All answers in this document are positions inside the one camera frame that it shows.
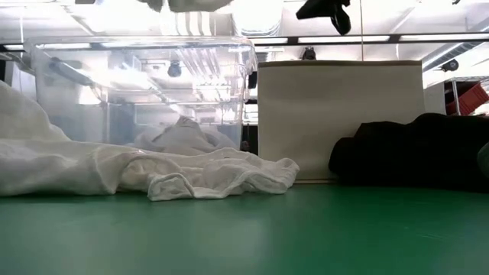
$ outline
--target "white cloth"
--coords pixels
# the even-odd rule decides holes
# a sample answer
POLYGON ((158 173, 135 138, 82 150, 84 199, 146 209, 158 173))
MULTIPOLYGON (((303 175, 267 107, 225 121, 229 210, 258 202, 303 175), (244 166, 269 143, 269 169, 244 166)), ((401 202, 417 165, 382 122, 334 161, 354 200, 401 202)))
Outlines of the white cloth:
POLYGON ((299 171, 292 160, 270 162, 231 148, 186 157, 70 141, 36 102, 3 82, 0 108, 0 196, 142 191, 156 201, 281 194, 299 171))
POLYGON ((148 128, 136 137, 134 144, 129 145, 142 150, 184 156, 197 156, 222 148, 238 149, 225 134, 212 128, 201 129, 198 123, 184 116, 168 128, 148 128))

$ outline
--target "white towel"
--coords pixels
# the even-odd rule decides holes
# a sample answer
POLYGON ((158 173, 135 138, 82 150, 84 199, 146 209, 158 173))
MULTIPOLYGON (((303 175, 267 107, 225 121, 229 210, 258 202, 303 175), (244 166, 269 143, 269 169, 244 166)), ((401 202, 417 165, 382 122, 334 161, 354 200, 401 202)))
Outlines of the white towel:
POLYGON ((270 162, 231 148, 186 157, 70 141, 36 102, 0 82, 0 196, 142 191, 151 200, 169 200, 281 194, 298 171, 292 160, 270 162))

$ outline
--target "black cloth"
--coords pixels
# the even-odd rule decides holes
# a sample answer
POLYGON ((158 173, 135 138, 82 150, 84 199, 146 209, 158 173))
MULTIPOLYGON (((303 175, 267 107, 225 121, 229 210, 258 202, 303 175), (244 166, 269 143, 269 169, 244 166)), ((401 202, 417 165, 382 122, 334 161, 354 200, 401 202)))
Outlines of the black cloth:
POLYGON ((489 193, 478 152, 489 142, 489 119, 424 114, 407 124, 364 123, 333 148, 329 169, 340 183, 489 193))
POLYGON ((350 0, 308 0, 296 13, 297 19, 329 17, 340 35, 346 35, 351 30, 350 17, 343 10, 348 7, 350 0))

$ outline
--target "beige box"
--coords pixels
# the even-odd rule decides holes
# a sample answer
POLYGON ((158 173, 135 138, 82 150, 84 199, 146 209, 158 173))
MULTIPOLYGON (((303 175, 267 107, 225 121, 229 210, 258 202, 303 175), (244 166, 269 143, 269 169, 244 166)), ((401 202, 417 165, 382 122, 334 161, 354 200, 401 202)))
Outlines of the beige box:
POLYGON ((362 122, 411 122, 425 112, 419 61, 282 61, 258 69, 258 154, 289 157, 298 181, 335 178, 336 141, 362 122))

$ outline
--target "pipe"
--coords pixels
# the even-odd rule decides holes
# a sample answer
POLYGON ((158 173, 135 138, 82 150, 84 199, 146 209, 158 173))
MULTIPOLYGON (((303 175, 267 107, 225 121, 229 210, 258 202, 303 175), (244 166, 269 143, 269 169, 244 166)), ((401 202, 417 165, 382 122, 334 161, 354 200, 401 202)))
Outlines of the pipe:
MULTIPOLYGON (((484 32, 489 30, 489 18, 474 26, 469 32, 484 32)), ((464 42, 458 44, 446 44, 433 51, 422 59, 423 72, 439 67, 459 55, 481 46, 485 42, 464 42)))

